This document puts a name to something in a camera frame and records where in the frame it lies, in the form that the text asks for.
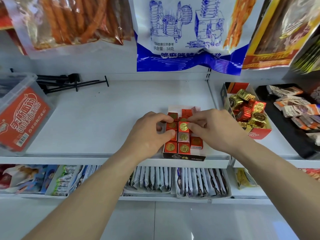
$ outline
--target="cardboard box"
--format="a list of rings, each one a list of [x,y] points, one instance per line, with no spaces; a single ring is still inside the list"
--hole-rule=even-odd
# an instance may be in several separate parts
[[[186,106],[186,105],[170,105],[168,108],[168,112],[178,113],[178,117],[182,117],[182,109],[191,109],[192,113],[196,113],[201,111],[200,107],[195,106]],[[207,151],[210,147],[203,142],[203,149],[190,149],[190,155],[182,154],[182,153],[169,153],[165,152],[165,147],[163,147],[162,153],[163,158],[168,159],[184,159],[184,160],[191,160],[191,161],[204,161],[207,156]]]
[[[229,97],[233,94],[236,94],[240,89],[245,89],[252,95],[256,96],[256,99],[258,99],[257,94],[255,93],[254,89],[249,83],[244,83],[244,82],[225,82],[222,86],[221,89],[221,97],[222,97],[222,102],[224,108],[234,117],[235,119],[235,114],[233,113],[230,102],[229,102]],[[262,128],[246,128],[243,127],[243,129],[248,133],[248,135],[255,139],[255,140],[261,140],[265,138],[271,131],[272,127],[269,122],[268,115],[263,112],[263,114],[266,115],[266,129]]]

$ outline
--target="hanging snack bag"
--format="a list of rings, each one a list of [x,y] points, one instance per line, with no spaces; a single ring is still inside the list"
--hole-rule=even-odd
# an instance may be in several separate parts
[[[240,75],[264,0],[129,0],[137,71],[196,65]]]
[[[272,0],[243,69],[289,67],[320,23],[320,0]]]
[[[121,25],[131,25],[126,23],[131,20],[122,14],[128,9],[125,0],[3,1],[22,46],[32,59],[92,51],[99,46],[75,45],[98,40],[123,45]]]

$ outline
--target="blue illustration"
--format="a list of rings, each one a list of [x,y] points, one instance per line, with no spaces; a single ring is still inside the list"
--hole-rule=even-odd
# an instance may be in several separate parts
[[[182,37],[182,25],[191,23],[192,20],[192,8],[188,5],[181,7],[181,2],[178,3],[176,15],[172,15],[164,10],[162,2],[150,1],[150,20],[152,28],[152,36],[157,37],[173,37],[175,42]]]
[[[219,11],[220,0],[202,0],[201,10],[195,12],[194,31],[196,41],[188,43],[190,48],[220,46],[224,18]]]

